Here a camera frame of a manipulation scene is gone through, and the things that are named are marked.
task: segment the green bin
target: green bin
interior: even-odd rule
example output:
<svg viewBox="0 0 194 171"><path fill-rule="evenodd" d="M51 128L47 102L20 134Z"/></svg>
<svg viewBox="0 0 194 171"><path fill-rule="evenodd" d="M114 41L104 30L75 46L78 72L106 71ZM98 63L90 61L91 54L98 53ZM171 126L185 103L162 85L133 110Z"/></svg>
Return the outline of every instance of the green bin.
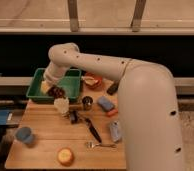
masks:
<svg viewBox="0 0 194 171"><path fill-rule="evenodd" d="M26 97L36 103L53 103L54 98L41 92L40 87L43 80L45 68L38 68L27 90ZM65 76L60 79L58 87L65 90L70 102L76 102L80 95L81 73L79 69L69 69Z"/></svg>

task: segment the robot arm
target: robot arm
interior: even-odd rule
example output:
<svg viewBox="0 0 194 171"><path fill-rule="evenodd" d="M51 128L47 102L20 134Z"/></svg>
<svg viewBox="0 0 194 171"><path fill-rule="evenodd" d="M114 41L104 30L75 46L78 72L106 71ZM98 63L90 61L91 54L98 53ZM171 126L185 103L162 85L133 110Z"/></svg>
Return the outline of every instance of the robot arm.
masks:
<svg viewBox="0 0 194 171"><path fill-rule="evenodd" d="M118 108L127 170L184 171L184 149L173 77L159 64L84 54L73 43L55 45L44 78L56 84L74 66L119 82Z"/></svg>

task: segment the light blue cup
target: light blue cup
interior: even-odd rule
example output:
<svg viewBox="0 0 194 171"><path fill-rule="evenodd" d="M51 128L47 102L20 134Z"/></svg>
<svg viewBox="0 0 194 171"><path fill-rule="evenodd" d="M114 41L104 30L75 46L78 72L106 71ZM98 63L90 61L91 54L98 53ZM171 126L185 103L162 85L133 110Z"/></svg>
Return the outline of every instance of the light blue cup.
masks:
<svg viewBox="0 0 194 171"><path fill-rule="evenodd" d="M19 128L15 134L15 137L18 141L24 144L31 144L34 140L34 135L29 127Z"/></svg>

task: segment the sponge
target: sponge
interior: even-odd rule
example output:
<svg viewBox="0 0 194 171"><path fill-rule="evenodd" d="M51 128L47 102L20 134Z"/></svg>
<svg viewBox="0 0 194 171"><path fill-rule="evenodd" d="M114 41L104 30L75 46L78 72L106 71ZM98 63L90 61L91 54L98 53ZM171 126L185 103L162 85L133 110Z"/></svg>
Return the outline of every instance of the sponge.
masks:
<svg viewBox="0 0 194 171"><path fill-rule="evenodd" d="M115 105L104 96L98 98L97 104L99 104L105 112L109 112L115 107Z"/></svg>

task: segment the wooden tabletop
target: wooden tabletop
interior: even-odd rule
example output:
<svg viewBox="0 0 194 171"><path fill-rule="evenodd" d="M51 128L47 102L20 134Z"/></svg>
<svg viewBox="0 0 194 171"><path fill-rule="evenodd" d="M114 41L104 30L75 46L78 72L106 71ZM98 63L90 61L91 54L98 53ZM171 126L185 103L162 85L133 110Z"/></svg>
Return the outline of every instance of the wooden tabletop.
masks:
<svg viewBox="0 0 194 171"><path fill-rule="evenodd" d="M108 124L117 120L118 115L107 117L96 100L104 95L117 106L116 95L106 94L111 83L104 80L104 84L96 90L84 85L80 96L88 95L94 99L91 110L79 113L91 119L103 143L112 143ZM126 169L122 142L117 143L117 148L87 148L84 145L86 141L96 142L87 125L82 122L71 124L53 104L37 104L29 100L20 122L20 127L23 126L32 129L35 141L31 146L26 146L14 140L5 163L6 169ZM62 166L57 160L57 153L63 147L72 149L75 156L69 167Z"/></svg>

